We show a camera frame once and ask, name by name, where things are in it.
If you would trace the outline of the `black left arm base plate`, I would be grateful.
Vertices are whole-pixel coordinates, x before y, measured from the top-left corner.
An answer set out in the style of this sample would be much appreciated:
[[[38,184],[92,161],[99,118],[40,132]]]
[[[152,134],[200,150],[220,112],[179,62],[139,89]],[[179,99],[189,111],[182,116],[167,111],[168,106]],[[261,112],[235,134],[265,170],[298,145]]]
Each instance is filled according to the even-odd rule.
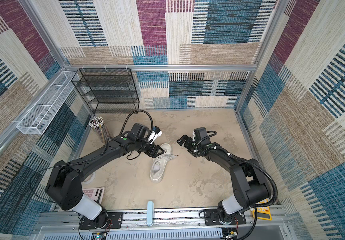
[[[102,212],[95,220],[89,220],[87,217],[82,217],[79,229],[98,231],[120,229],[123,215],[123,212]]]

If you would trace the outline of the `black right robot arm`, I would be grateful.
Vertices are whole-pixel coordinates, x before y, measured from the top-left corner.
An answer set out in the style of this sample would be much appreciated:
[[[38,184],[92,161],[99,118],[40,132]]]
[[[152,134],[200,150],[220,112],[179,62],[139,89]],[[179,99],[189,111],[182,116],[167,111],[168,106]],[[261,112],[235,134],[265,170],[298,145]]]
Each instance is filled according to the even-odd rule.
[[[273,178],[257,160],[240,158],[220,144],[212,143],[210,138],[215,135],[215,131],[207,131],[202,127],[193,130],[192,137],[183,135],[176,142],[186,148],[193,157],[204,157],[230,174],[232,194],[218,203],[217,214],[220,221],[228,223],[236,213],[262,207],[260,201],[267,198],[272,197],[268,204],[274,203],[277,187]]]

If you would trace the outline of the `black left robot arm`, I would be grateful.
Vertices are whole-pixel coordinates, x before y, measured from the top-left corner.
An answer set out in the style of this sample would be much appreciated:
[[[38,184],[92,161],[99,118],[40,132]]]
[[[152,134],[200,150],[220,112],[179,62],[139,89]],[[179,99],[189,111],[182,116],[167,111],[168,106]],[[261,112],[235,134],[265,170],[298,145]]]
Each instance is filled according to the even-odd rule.
[[[82,182],[101,167],[128,153],[145,153],[151,158],[162,155],[163,149],[154,143],[161,135],[158,127],[149,130],[135,123],[130,131],[112,138],[102,148],[68,163],[55,163],[45,188],[47,195],[62,210],[82,215],[90,227],[103,228],[109,220],[107,210],[84,194]]]

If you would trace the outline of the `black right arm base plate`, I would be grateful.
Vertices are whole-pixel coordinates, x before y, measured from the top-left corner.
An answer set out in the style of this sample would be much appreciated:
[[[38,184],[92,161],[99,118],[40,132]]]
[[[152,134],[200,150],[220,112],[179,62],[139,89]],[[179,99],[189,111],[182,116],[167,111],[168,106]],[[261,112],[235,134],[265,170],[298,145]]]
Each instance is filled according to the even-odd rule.
[[[200,211],[199,217],[204,219],[206,226],[216,226],[216,225],[245,225],[246,219],[245,215],[236,212],[231,215],[226,212],[221,211],[220,209],[204,209]]]

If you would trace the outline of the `white canvas sneaker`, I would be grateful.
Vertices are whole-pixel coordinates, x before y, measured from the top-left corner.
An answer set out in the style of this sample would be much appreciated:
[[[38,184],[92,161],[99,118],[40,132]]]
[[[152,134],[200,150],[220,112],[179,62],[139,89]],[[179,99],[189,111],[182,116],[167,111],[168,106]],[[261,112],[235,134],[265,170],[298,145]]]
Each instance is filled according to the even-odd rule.
[[[166,154],[172,154],[172,146],[170,144],[164,143],[161,147],[165,150]],[[167,163],[161,164],[157,158],[153,159],[150,170],[150,179],[152,182],[159,183],[162,181]]]

